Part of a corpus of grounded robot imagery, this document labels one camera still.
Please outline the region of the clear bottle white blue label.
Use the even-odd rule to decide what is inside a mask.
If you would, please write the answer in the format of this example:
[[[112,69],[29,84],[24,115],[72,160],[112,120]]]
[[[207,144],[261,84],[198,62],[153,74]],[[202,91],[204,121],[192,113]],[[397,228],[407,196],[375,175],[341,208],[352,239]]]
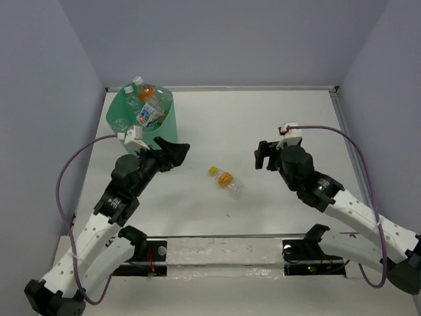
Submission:
[[[142,108],[137,114],[137,121],[144,128],[157,128],[167,117],[173,101],[172,93],[162,87],[154,86],[155,91],[144,103],[141,100]]]

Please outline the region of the crushed clear bottle white cap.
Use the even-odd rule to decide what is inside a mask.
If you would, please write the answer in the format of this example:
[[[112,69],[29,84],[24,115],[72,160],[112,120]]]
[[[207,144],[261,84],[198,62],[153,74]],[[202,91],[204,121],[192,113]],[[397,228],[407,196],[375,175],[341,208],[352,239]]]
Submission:
[[[116,133],[125,133],[129,127],[131,127],[131,122],[126,118],[117,119],[113,124],[113,129]]]

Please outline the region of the orange label bottle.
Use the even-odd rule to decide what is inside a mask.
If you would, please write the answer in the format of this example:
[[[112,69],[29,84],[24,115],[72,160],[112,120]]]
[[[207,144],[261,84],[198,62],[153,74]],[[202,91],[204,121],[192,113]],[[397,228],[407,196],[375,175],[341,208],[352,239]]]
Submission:
[[[155,91],[155,87],[152,84],[146,84],[142,77],[136,76],[133,79],[133,84],[135,86],[135,91],[137,96],[142,102],[146,102]]]

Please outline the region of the long clear bottle white cap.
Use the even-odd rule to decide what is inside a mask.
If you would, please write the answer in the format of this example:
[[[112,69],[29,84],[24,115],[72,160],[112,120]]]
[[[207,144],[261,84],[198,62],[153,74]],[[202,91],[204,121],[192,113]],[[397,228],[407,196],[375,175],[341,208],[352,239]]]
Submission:
[[[123,87],[125,95],[125,106],[127,111],[132,116],[136,116],[140,111],[140,100],[132,85]]]

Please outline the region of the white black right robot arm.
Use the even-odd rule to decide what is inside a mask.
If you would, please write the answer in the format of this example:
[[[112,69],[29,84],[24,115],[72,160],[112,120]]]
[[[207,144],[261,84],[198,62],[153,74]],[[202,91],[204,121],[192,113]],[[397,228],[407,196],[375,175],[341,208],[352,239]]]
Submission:
[[[287,187],[309,207],[333,217],[354,230],[341,235],[328,226],[314,225],[305,235],[303,251],[311,258],[338,256],[385,273],[386,279],[407,294],[420,292],[420,235],[405,229],[359,201],[332,177],[315,171],[312,156],[300,141],[261,141],[255,167],[277,171]]]

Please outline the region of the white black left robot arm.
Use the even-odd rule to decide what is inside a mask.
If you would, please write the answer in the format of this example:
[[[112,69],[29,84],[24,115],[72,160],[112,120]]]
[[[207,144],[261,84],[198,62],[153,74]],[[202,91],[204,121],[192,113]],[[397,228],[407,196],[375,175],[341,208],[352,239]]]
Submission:
[[[82,315],[86,305],[98,305],[90,294],[98,286],[108,287],[114,271],[125,261],[145,254],[147,236],[128,225],[139,207],[139,196],[158,172],[179,167],[189,144],[174,144],[156,137],[158,148],[139,137],[117,134],[132,145],[135,154],[119,157],[111,181],[93,208],[81,233],[69,232],[70,248],[40,280],[31,280],[24,293],[39,315]]]

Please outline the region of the green plastic bin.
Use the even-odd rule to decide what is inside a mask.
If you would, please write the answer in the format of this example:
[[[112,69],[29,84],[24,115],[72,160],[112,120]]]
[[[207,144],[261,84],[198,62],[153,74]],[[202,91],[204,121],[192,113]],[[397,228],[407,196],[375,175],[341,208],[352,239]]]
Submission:
[[[144,128],[140,123],[137,121],[136,116],[132,116],[128,113],[127,108],[125,106],[125,95],[123,88],[118,92],[114,100],[112,101],[109,110],[106,115],[106,120],[109,124],[109,126],[112,128],[113,132],[113,124],[115,120],[125,118],[128,119],[131,122],[131,126],[136,125],[140,126],[142,128],[143,132],[143,141],[153,147],[153,148],[159,148],[158,145],[153,141],[153,139],[157,136],[160,136],[164,138],[166,141],[171,143],[176,143],[178,141],[178,135],[177,135],[177,127],[176,127],[176,115],[174,110],[174,97],[171,104],[171,108],[169,110],[169,113],[167,117],[165,118],[164,122],[158,126],[157,128]]]

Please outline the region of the clear bottle yellow cap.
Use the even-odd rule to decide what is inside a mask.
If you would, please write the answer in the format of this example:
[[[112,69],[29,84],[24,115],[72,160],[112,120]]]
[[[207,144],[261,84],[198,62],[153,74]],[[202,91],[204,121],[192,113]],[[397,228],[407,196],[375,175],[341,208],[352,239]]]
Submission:
[[[220,188],[227,191],[233,198],[239,198],[243,189],[243,183],[232,173],[212,166],[209,175],[213,177]]]

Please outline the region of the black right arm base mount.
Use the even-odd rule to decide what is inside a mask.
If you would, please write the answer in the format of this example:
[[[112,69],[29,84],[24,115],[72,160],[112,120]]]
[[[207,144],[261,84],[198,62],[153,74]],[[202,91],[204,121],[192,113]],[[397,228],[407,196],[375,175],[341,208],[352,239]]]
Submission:
[[[303,238],[282,242],[286,276],[346,276],[344,260],[338,256],[327,255],[320,247],[322,235],[329,230],[326,225],[315,224]]]

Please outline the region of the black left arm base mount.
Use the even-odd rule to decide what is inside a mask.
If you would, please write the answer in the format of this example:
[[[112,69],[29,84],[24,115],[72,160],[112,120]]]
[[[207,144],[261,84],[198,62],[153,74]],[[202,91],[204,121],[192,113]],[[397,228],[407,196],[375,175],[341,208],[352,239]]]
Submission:
[[[146,246],[136,246],[133,256],[121,264],[114,277],[165,277],[167,241],[148,240]]]

